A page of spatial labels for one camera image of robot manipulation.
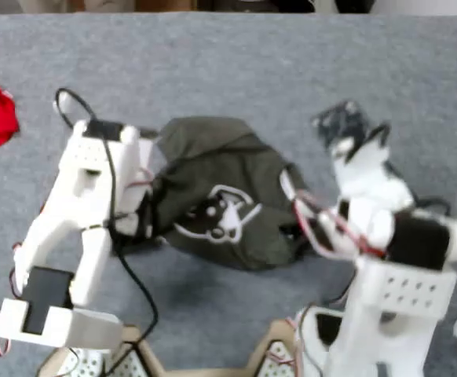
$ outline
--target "perforated panel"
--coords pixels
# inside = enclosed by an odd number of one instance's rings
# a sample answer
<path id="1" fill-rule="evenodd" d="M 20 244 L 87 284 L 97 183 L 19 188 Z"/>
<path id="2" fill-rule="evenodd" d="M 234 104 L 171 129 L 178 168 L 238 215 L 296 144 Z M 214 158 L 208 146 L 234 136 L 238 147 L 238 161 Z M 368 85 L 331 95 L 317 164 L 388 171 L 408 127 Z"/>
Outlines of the perforated panel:
<path id="1" fill-rule="evenodd" d="M 99 170 L 108 165 L 103 143 L 99 139 L 81 138 L 71 143 L 70 157 L 78 167 Z"/>
<path id="2" fill-rule="evenodd" d="M 98 377 L 103 368 L 104 356 L 101 352 L 74 349 L 77 357 L 70 352 L 57 375 L 66 377 Z M 112 377 L 148 377 L 144 365 L 135 351 L 110 374 Z"/>
<path id="3" fill-rule="evenodd" d="M 267 350 L 281 360 L 291 360 L 291 354 L 283 342 L 273 342 Z M 294 377 L 294 368 L 289 364 L 280 365 L 272 358 L 266 357 L 261 364 L 257 377 Z"/>
<path id="4" fill-rule="evenodd" d="M 455 286 L 454 272 L 435 273 L 394 265 L 382 269 L 367 272 L 365 281 L 371 287 L 363 292 L 365 302 L 414 316 L 442 318 L 446 314 Z"/>

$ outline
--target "printed logo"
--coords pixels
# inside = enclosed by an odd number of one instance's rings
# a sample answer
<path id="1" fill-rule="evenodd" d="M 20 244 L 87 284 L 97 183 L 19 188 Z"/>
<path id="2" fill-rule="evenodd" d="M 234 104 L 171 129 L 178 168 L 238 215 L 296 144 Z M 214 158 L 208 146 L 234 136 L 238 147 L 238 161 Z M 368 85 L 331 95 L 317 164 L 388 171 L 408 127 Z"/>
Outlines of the printed logo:
<path id="1" fill-rule="evenodd" d="M 242 190 L 216 185 L 207 200 L 193 207 L 174 228 L 182 235 L 211 243 L 238 243 L 245 224 L 261 210 Z"/>

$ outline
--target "cloth bag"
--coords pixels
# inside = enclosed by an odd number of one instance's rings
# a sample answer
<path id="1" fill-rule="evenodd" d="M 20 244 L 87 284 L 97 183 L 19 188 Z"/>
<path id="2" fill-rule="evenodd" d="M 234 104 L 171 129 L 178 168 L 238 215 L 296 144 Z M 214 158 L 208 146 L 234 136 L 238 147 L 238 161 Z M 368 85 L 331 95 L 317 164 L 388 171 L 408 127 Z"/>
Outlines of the cloth bag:
<path id="1" fill-rule="evenodd" d="M 238 269 L 295 260 L 305 244 L 287 186 L 297 168 L 231 118 L 173 119 L 157 145 L 168 164 L 154 181 L 154 233 L 172 246 Z"/>

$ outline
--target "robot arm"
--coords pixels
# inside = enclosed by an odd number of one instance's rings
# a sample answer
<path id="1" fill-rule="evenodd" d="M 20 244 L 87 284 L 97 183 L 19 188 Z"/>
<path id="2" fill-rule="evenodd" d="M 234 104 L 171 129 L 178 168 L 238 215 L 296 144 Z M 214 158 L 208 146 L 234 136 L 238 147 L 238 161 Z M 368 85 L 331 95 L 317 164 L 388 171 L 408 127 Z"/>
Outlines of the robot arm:
<path id="1" fill-rule="evenodd" d="M 84 309 L 112 248 L 106 228 L 112 207 L 112 172 L 102 138 L 115 170 L 115 212 L 136 210 L 148 189 L 140 185 L 126 190 L 133 181 L 143 181 L 141 167 L 148 165 L 152 141 L 140 139 L 132 126 L 96 119 L 76 123 L 49 198 L 15 250 L 21 297 L 4 300 L 0 337 L 99 350 L 111 349 L 121 339 L 118 318 Z M 76 272 L 50 269 L 49 252 L 73 230 L 81 232 L 83 245 Z"/>

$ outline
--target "gray felt surface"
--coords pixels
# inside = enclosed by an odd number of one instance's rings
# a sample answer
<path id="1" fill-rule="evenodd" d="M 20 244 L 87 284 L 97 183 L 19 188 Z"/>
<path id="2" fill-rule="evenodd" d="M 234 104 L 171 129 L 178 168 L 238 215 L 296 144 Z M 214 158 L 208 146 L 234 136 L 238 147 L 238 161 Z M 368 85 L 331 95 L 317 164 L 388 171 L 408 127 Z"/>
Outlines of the gray felt surface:
<path id="1" fill-rule="evenodd" d="M 10 247 L 48 194 L 68 137 L 51 107 L 62 85 L 101 117 L 137 126 L 159 128 L 179 115 L 245 119 L 327 199 L 337 189 L 309 118 L 354 97 L 374 119 L 392 119 L 393 159 L 414 189 L 449 198 L 457 214 L 457 18 L 1 16 L 0 85 L 15 95 L 21 124 L 0 148 L 0 303 L 9 295 Z M 53 252 L 53 265 L 73 267 L 79 253 L 74 235 Z M 272 318 L 338 292 L 349 275 L 347 265 L 312 256 L 264 273 L 169 248 L 130 262 L 159 306 L 150 341 L 167 368 L 244 365 Z M 116 260 L 94 308 L 142 327 L 150 314 Z M 457 376 L 456 318 L 457 289 L 428 377 Z M 0 376 L 31 376 L 47 353 L 15 343 Z"/>

